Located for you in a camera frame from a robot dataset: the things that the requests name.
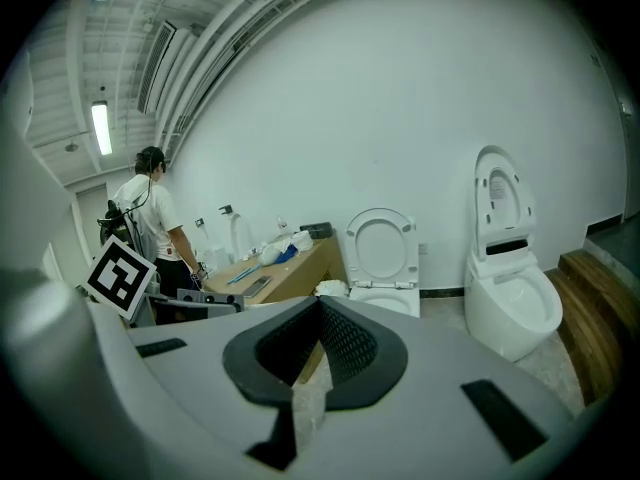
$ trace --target wooden counter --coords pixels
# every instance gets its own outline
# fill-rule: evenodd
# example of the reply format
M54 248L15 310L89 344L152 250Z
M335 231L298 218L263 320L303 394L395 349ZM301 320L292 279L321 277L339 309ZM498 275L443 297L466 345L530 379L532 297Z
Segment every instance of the wooden counter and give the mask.
M311 249L297 253L286 263L259 268L237 283L227 284L227 281L246 269L254 267L257 263L257 256L249 258L248 261L239 261L207 279L204 282L204 289L240 295L260 277L271 276L271 282L255 297L245 299L245 304L264 304L313 295L320 281L328 279L347 281L335 235L331 238L314 240Z

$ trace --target fluorescent light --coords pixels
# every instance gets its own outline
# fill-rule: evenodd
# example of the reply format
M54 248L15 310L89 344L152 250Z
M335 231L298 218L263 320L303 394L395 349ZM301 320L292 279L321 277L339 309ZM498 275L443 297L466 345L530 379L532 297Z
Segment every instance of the fluorescent light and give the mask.
M111 154L111 137L109 137L109 121L107 119L107 102L96 101L91 105L91 116L93 117L93 127L98 137L98 146L103 155Z

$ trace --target open toilet lid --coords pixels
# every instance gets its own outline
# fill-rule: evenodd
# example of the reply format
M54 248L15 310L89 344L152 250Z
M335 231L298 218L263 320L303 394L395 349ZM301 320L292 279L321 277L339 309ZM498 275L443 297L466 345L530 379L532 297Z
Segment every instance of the open toilet lid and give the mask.
M366 210L347 227L345 242L352 284L417 286L416 226L404 215L387 208Z
M474 196L479 258L488 245L529 238L536 224L533 197L503 149L486 146L478 154Z

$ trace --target white t-shirt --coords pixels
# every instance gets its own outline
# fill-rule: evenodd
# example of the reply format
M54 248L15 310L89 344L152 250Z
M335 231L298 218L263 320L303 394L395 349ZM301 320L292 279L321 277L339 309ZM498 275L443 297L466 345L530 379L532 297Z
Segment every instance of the white t-shirt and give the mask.
M137 204L140 204L147 197L148 186L149 177L144 174L137 174L118 189L115 197L133 201L141 196L137 201ZM138 212L140 212L144 222L155 236L158 244L158 258L169 261L182 260L167 233L167 231L182 226L182 222L178 219L173 207L173 199L169 191L152 181L149 199L138 208Z

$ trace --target white toilet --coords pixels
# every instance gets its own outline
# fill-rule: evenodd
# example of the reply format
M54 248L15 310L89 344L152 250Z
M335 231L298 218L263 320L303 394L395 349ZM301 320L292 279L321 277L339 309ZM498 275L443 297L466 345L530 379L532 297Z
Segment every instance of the white toilet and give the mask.
M474 240L465 276L472 336L517 361L553 333L562 303L530 250L533 197L513 160L497 146L480 151L474 186Z
M366 210L347 227L345 249L350 299L420 317L414 222L387 208Z

